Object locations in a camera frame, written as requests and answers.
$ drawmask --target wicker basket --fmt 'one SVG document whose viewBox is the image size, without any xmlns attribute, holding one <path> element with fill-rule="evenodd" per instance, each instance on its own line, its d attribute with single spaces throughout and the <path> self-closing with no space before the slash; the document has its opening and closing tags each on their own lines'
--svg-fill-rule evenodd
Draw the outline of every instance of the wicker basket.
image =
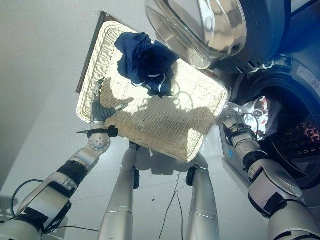
<svg viewBox="0 0 320 240">
<path fill-rule="evenodd" d="M 189 64 L 179 59 L 173 66 L 172 96 L 149 96 L 148 90 L 135 87 L 118 73 L 122 53 L 114 47 L 118 36 L 132 32 L 114 21 L 103 24 L 94 47 L 80 94 L 77 115 L 89 123 L 92 90 L 104 79 L 101 103 L 110 108 L 129 103 L 123 111 L 106 121 L 116 125 L 119 135 L 131 141 L 189 162 L 227 101 L 228 91 Z"/>
</svg>

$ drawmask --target washer door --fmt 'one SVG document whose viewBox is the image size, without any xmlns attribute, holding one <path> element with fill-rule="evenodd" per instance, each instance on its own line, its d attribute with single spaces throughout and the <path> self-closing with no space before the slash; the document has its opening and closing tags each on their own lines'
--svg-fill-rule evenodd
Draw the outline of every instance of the washer door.
<svg viewBox="0 0 320 240">
<path fill-rule="evenodd" d="M 236 55 L 246 43 L 239 0 L 149 0 L 146 14 L 158 38 L 198 69 Z"/>
</svg>

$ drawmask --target gray floor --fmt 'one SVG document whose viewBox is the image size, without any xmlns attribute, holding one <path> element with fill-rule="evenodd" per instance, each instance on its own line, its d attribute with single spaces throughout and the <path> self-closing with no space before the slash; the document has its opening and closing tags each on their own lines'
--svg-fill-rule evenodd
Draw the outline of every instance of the gray floor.
<svg viewBox="0 0 320 240">
<path fill-rule="evenodd" d="M 87 141 L 76 134 L 88 125 L 76 115 L 75 93 L 99 17 L 106 11 L 153 39 L 141 0 L 1 0 L 0 2 L 0 218 L 10 218 L 9 199 L 22 182 L 45 179 Z M 117 137 L 72 197 L 63 225 L 99 229 L 129 143 Z M 265 240 L 267 225 L 223 162 L 218 127 L 201 150 L 209 163 L 221 240 Z M 158 239 L 164 215 L 181 172 L 178 189 L 186 232 L 192 188 L 188 165 L 141 149 L 140 188 L 134 191 L 133 239 Z M 17 195 L 15 208 L 36 186 Z M 163 240 L 180 239 L 181 216 L 175 200 Z M 96 232 L 60 229 L 43 239 L 95 239 Z"/>
</svg>

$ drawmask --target black joint band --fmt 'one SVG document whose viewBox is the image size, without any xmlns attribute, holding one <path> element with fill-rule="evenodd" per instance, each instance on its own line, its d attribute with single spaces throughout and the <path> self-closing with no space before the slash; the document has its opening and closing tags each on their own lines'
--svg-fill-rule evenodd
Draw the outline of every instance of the black joint band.
<svg viewBox="0 0 320 240">
<path fill-rule="evenodd" d="M 67 161 L 56 172 L 70 177 L 77 186 L 80 185 L 88 174 L 87 168 L 77 161 Z"/>
<path fill-rule="evenodd" d="M 105 129 L 105 128 L 92 129 L 88 131 L 87 137 L 89 139 L 91 138 L 92 134 L 108 134 L 108 133 L 109 133 L 108 129 Z"/>
<path fill-rule="evenodd" d="M 268 155 L 262 151 L 252 151 L 245 155 L 242 162 L 245 166 L 245 171 L 248 172 L 251 165 L 260 159 L 268 159 Z"/>
</svg>

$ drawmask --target silver metal tube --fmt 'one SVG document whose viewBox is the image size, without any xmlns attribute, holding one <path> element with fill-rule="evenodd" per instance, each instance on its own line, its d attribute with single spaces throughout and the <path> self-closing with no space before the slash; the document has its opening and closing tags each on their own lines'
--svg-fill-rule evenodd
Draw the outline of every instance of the silver metal tube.
<svg viewBox="0 0 320 240">
<path fill-rule="evenodd" d="M 98 240 L 132 239 L 135 164 L 136 150 L 129 148 L 123 157 L 121 171 L 103 217 Z"/>
<path fill-rule="evenodd" d="M 220 239 L 215 194 L 207 169 L 195 171 L 186 239 Z"/>
</svg>

